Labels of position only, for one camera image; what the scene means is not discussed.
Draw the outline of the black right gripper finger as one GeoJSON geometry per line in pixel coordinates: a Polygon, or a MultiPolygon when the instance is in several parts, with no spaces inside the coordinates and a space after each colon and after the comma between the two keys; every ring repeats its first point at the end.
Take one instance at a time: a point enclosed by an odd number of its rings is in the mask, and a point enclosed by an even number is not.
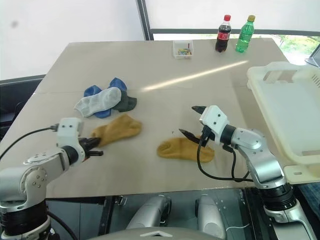
{"type": "Polygon", "coordinates": [[[193,133],[187,131],[187,130],[184,130],[184,129],[181,129],[179,128],[179,131],[190,141],[198,144],[200,142],[200,138],[195,136],[193,133]]]}
{"type": "Polygon", "coordinates": [[[202,115],[203,112],[205,111],[205,109],[207,108],[206,106],[198,106],[198,105],[195,105],[195,106],[192,106],[191,107],[196,113],[202,115]]]}

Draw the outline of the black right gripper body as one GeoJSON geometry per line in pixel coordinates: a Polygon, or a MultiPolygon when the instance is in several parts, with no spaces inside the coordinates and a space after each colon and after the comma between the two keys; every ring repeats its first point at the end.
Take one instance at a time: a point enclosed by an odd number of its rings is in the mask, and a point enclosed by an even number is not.
{"type": "Polygon", "coordinates": [[[200,136],[201,146],[205,147],[209,140],[215,140],[215,134],[212,132],[211,128],[208,126],[204,126],[200,136]]]}

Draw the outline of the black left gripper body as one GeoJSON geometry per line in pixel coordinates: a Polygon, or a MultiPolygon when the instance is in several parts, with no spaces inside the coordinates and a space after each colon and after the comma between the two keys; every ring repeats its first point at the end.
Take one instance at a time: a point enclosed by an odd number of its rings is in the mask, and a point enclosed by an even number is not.
{"type": "Polygon", "coordinates": [[[81,147],[84,150],[84,159],[87,160],[90,156],[89,156],[89,151],[92,149],[91,146],[91,139],[90,138],[85,138],[85,137],[81,137],[78,139],[79,144],[81,145],[81,147]]]}

